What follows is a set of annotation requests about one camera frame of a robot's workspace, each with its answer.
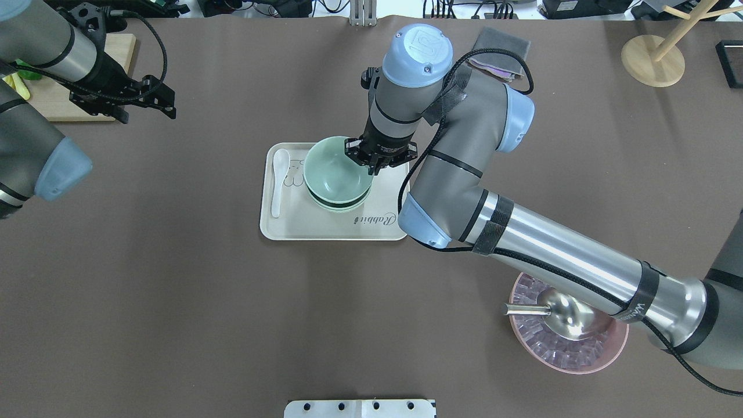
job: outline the velcro strap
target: velcro strap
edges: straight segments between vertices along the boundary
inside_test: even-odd
[[[640,282],[637,284],[637,291],[629,300],[627,309],[611,315],[612,318],[628,324],[642,321],[645,318],[650,304],[658,293],[658,284],[661,281],[661,273],[651,267],[650,264],[640,261],[640,265],[643,267],[643,272],[640,276]]]
[[[439,122],[449,111],[467,98],[464,89],[470,82],[471,75],[472,69],[469,67],[461,67],[457,70],[454,80],[449,82],[449,85],[436,97],[436,100],[423,111],[423,118],[429,125]]]
[[[496,209],[493,211],[490,220],[487,221],[485,226],[482,228],[482,232],[480,233],[480,236],[477,237],[477,241],[475,241],[472,251],[484,256],[491,255],[498,246],[498,241],[501,240],[512,213],[513,200],[508,197],[498,196]]]

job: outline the ladle handle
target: ladle handle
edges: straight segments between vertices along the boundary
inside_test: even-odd
[[[503,315],[535,315],[549,316],[552,311],[546,305],[516,305],[513,303],[503,303],[501,309]]]

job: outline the stainless steel ladle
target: stainless steel ladle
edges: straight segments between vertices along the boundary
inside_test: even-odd
[[[545,324],[556,334],[571,341],[585,340],[606,331],[613,319],[576,298],[547,289],[539,294],[536,305],[503,304],[503,315],[544,316]]]

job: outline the wooden cutting board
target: wooden cutting board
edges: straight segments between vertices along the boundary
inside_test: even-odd
[[[106,52],[124,67],[129,74],[129,65],[134,55],[137,38],[131,33],[114,33],[106,37]],[[70,91],[49,77],[41,80],[23,80],[31,93],[28,102],[50,122],[85,122],[88,120],[115,120],[108,116],[90,116],[70,101]]]

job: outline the white spoon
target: white spoon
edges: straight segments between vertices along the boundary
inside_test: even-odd
[[[271,199],[271,216],[279,217],[281,212],[281,189],[289,173],[291,157],[286,149],[278,149],[273,154],[273,198]]]

